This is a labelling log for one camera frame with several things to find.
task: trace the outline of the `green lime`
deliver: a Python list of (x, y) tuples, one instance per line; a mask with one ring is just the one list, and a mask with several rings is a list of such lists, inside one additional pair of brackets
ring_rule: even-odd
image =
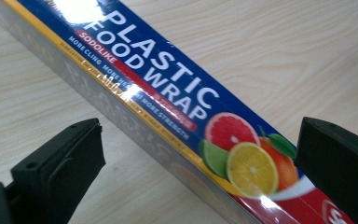
[(214, 174), (227, 179), (228, 152), (203, 139), (199, 144), (200, 156)]

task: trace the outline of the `yellow stripe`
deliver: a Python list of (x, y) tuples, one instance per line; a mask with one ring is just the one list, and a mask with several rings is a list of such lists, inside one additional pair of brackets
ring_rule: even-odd
[(123, 99), (120, 96), (123, 93), (119, 87), (111, 89), (108, 88), (103, 81), (103, 73), (100, 72), (95, 66), (90, 63), (86, 63), (87, 60), (77, 53), (76, 50), (69, 47), (69, 45), (61, 39), (57, 34), (50, 30), (45, 23), (39, 20), (34, 14), (28, 11), (22, 4), (16, 0), (4, 0), (6, 4), (16, 10), (25, 20), (27, 20), (33, 27), (43, 34), (47, 39), (49, 39), (58, 49), (63, 51), (68, 57), (70, 57), (75, 63), (82, 67), (90, 76), (97, 80), (103, 87), (112, 92), (118, 100), (120, 100), (124, 105), (126, 105), (134, 114), (136, 114), (140, 119), (142, 119), (147, 125), (152, 127), (159, 135), (161, 135), (167, 142), (181, 152), (188, 160), (195, 164), (203, 173), (215, 181), (220, 187), (225, 191), (235, 195), (241, 195), (241, 193), (235, 189), (227, 180), (221, 178), (218, 175), (212, 173), (202, 162), (202, 159), (197, 155), (193, 150), (186, 146), (180, 139), (173, 135), (168, 129), (166, 129), (161, 123), (159, 123), (153, 116), (148, 114), (145, 110), (140, 110), (142, 108), (133, 100)]

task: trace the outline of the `grapefruit slice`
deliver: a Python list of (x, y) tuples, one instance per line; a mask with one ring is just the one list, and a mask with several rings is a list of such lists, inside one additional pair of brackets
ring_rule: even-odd
[(229, 182), (243, 195), (256, 198), (277, 191), (279, 175), (270, 155), (253, 143), (239, 143), (228, 154)]
[(216, 114), (208, 121), (205, 139), (226, 151), (240, 142), (260, 145), (255, 129), (245, 119), (228, 112)]

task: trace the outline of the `citrus fruit image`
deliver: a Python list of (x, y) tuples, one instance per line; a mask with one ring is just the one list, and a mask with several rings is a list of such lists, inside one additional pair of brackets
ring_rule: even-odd
[(200, 141), (200, 156), (214, 174), (227, 179), (228, 152), (208, 140)]
[(293, 186), (298, 180), (298, 172), (292, 159), (280, 153), (267, 137), (260, 137), (260, 146), (275, 162), (279, 176), (278, 190)]
[(205, 139), (226, 151), (241, 142), (260, 145), (255, 129), (245, 119), (228, 112), (216, 114), (208, 121)]
[(227, 177), (246, 197), (260, 197), (277, 191), (278, 170), (270, 155), (254, 143), (238, 143), (228, 154)]

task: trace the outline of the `table surface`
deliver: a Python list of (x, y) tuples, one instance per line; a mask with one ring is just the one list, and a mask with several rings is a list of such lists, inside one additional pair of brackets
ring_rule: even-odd
[[(305, 116), (358, 134), (358, 1), (123, 2), (293, 143)], [(0, 181), (95, 117), (107, 164), (71, 223), (226, 223), (0, 27)]]

